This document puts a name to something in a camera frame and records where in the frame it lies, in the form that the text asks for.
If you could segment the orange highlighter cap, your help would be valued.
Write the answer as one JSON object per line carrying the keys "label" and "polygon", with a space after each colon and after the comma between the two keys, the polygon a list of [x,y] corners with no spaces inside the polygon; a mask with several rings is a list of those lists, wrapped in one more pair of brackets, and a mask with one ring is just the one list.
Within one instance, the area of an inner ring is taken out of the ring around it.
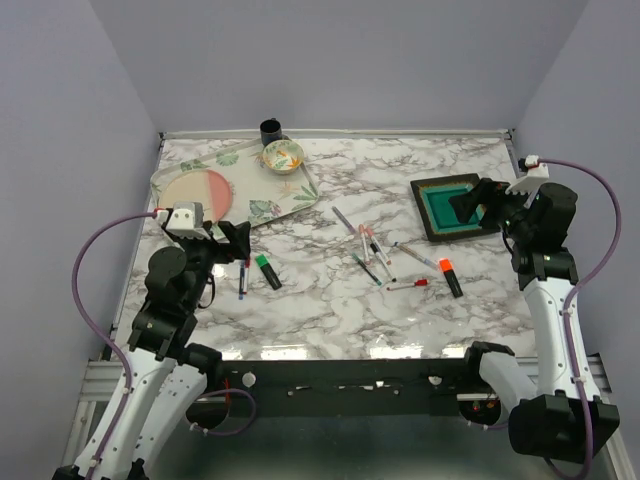
{"label": "orange highlighter cap", "polygon": [[448,259],[441,259],[439,266],[442,272],[449,272],[453,270],[452,264]]}

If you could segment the black orange highlighter body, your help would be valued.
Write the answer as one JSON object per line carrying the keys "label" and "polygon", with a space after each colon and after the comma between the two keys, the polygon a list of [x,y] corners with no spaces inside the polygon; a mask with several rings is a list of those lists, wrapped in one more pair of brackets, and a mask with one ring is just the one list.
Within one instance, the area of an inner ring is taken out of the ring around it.
{"label": "black orange highlighter body", "polygon": [[447,284],[451,290],[452,295],[455,298],[460,298],[463,296],[463,291],[460,286],[459,280],[453,269],[444,270],[443,271],[444,278],[447,281]]}

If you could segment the blue tip thin pen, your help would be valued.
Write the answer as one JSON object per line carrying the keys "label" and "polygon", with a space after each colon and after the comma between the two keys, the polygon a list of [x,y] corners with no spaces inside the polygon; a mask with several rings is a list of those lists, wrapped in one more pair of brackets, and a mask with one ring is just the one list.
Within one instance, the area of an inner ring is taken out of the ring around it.
{"label": "blue tip thin pen", "polygon": [[394,247],[399,249],[400,251],[404,252],[405,254],[411,256],[412,258],[414,258],[415,260],[417,260],[418,262],[428,266],[429,268],[435,270],[435,271],[439,271],[440,267],[437,263],[429,260],[428,258],[422,256],[421,254],[419,254],[418,252],[416,252],[415,250],[411,249],[410,247],[395,242],[394,243]]}

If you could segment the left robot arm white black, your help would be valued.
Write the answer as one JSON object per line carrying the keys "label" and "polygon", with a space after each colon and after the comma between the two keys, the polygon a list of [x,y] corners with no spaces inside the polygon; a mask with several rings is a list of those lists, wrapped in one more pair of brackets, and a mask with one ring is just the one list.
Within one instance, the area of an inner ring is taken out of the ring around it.
{"label": "left robot arm white black", "polygon": [[144,479],[173,430],[200,395],[223,384],[220,352],[191,342],[196,309],[214,284],[217,264],[250,255],[250,225],[219,222],[217,242],[207,222],[178,222],[175,211],[154,213],[172,240],[148,262],[147,294],[132,322],[123,372],[82,453],[56,479]]}

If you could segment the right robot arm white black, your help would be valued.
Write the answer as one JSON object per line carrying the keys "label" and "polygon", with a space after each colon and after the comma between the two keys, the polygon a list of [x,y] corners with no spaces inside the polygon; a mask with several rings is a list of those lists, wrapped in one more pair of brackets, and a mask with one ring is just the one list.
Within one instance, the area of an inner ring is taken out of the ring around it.
{"label": "right robot arm white black", "polygon": [[482,208],[481,227],[499,229],[512,241],[511,264],[533,320],[538,355],[532,380],[509,348],[475,342],[459,370],[462,384],[474,392],[490,386],[496,393],[515,452],[588,466],[620,416],[602,400],[580,331],[579,277],[564,246],[577,200],[557,183],[528,195],[483,178],[449,202],[461,223]]}

